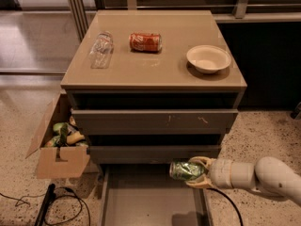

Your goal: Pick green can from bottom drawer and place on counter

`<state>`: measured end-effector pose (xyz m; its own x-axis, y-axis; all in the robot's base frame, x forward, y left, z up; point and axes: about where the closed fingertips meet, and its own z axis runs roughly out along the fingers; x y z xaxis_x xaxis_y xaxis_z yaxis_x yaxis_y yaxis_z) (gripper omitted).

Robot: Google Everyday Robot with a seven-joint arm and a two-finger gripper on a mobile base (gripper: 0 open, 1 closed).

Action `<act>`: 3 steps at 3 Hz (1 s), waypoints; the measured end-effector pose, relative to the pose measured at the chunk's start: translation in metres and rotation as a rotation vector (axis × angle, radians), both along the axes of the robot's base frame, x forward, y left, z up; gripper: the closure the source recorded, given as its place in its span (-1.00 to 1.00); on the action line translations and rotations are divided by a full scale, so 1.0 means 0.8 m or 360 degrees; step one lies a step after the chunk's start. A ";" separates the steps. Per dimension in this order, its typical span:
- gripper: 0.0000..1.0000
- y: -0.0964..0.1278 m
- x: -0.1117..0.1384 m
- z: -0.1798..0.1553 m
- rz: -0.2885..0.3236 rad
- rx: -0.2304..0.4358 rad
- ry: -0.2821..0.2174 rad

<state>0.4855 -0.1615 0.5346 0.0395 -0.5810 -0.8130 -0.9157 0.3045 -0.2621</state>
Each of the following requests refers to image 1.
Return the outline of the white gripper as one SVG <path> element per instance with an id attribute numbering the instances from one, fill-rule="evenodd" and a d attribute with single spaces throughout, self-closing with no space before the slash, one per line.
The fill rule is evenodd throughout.
<path id="1" fill-rule="evenodd" d="M 214 159 L 206 156 L 194 156 L 189 163 L 201 165 L 209 171 L 209 177 L 200 176 L 196 180 L 187 181 L 186 184 L 193 188 L 232 188 L 230 173 L 232 161 L 229 159 Z"/>

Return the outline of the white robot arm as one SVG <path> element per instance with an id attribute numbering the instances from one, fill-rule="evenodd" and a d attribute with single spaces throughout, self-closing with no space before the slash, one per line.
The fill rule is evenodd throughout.
<path id="1" fill-rule="evenodd" d="M 255 164 L 230 159 L 196 156 L 189 160 L 206 172 L 186 184 L 193 188 L 243 189 L 275 200 L 290 200 L 301 206 L 301 176 L 281 160 L 265 156 Z"/>

